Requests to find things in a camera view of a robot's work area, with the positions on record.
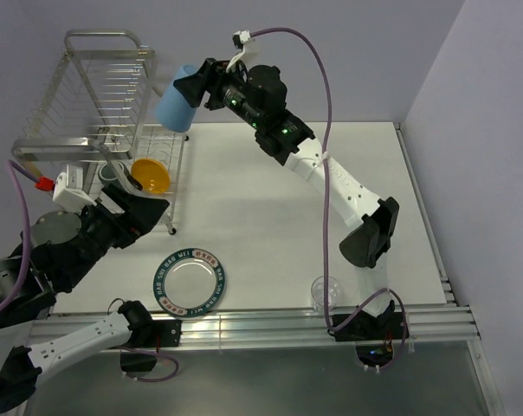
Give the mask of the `blue plastic cup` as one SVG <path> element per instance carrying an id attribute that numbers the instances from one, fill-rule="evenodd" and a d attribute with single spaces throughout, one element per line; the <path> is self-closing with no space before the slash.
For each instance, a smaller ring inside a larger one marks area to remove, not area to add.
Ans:
<path id="1" fill-rule="evenodd" d="M 198 67 L 195 65 L 185 64 L 181 66 L 155 107 L 154 115 L 157 122 L 172 132 L 188 132 L 197 111 L 175 88 L 174 83 L 186 76 L 195 74 L 197 70 Z"/>

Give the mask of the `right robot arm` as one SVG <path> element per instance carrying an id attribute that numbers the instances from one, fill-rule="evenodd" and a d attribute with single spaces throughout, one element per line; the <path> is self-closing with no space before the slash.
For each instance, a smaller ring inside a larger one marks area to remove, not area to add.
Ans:
<path id="1" fill-rule="evenodd" d="M 200 67 L 183 65 L 162 93 L 154 114 L 164 128 L 186 133 L 199 107 L 227 108 L 251 126 L 265 154 L 322 193 L 323 215 L 335 210 L 343 218 L 348 233 L 339 251 L 364 272 L 360 288 L 366 298 L 332 329 L 340 331 L 359 318 L 364 335 L 379 337 L 398 305 L 389 287 L 385 254 L 396 229 L 399 203 L 372 192 L 328 155 L 313 130 L 287 109 L 287 86 L 276 66 L 247 68 L 243 61 L 214 58 Z"/>

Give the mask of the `dark grey mug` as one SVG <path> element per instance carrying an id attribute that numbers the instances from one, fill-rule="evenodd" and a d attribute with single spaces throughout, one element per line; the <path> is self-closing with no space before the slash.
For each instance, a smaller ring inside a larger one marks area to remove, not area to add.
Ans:
<path id="1" fill-rule="evenodd" d="M 134 188 L 136 188 L 139 191 L 143 190 L 143 186 L 131 175 L 125 163 L 123 163 L 121 160 L 117 160 L 114 162 L 114 164 L 122 169 L 125 177 Z M 119 182 L 115 174 L 115 171 L 113 170 L 113 167 L 108 165 L 107 163 L 100 167 L 98 177 L 100 179 L 101 184 L 103 184 L 104 186 L 114 185 L 119 189 L 123 188 L 122 184 Z"/>

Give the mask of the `yellow plastic bowl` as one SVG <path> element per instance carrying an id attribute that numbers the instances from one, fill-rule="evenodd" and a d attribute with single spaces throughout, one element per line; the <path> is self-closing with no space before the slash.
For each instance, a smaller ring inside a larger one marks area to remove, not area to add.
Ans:
<path id="1" fill-rule="evenodd" d="M 169 190 L 171 177 L 163 164 L 155 159 L 137 159 L 132 163 L 131 175 L 152 194 L 162 194 Z"/>

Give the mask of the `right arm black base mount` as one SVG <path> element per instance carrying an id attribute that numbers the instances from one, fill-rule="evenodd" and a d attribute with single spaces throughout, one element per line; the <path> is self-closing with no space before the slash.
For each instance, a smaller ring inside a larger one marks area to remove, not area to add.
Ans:
<path id="1" fill-rule="evenodd" d="M 407 347 L 410 330 L 401 312 L 373 317 L 360 312 L 339 331 L 327 330 L 336 342 L 354 342 L 357 359 L 365 371 L 379 374 Z"/>

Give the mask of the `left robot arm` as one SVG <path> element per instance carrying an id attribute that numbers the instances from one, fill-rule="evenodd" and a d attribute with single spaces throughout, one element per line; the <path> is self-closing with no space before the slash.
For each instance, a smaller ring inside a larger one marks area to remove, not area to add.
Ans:
<path id="1" fill-rule="evenodd" d="M 120 208 L 110 212 L 99 200 L 79 212 L 51 211 L 26 224 L 22 242 L 0 259 L 0 414 L 29 399 L 49 377 L 112 347 L 140 347 L 153 335 L 153 319 L 139 301 L 125 301 L 90 327 L 41 345 L 23 336 L 41 313 L 71 292 L 111 249 L 125 249 L 148 234 L 169 202 L 107 185 L 105 194 Z"/>

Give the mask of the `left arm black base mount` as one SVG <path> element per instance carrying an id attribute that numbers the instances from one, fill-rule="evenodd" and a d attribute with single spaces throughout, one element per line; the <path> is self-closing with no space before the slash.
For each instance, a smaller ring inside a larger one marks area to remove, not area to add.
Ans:
<path id="1" fill-rule="evenodd" d="M 182 324 L 182 321 L 174 319 L 154 320 L 152 329 L 140 343 L 128 342 L 122 347 L 113 347 L 113 350 L 119 351 L 119 368 L 123 377 L 149 384 L 174 379 L 180 364 L 165 349 L 179 346 Z M 168 365 L 170 372 L 167 375 L 153 375 L 158 364 Z"/>

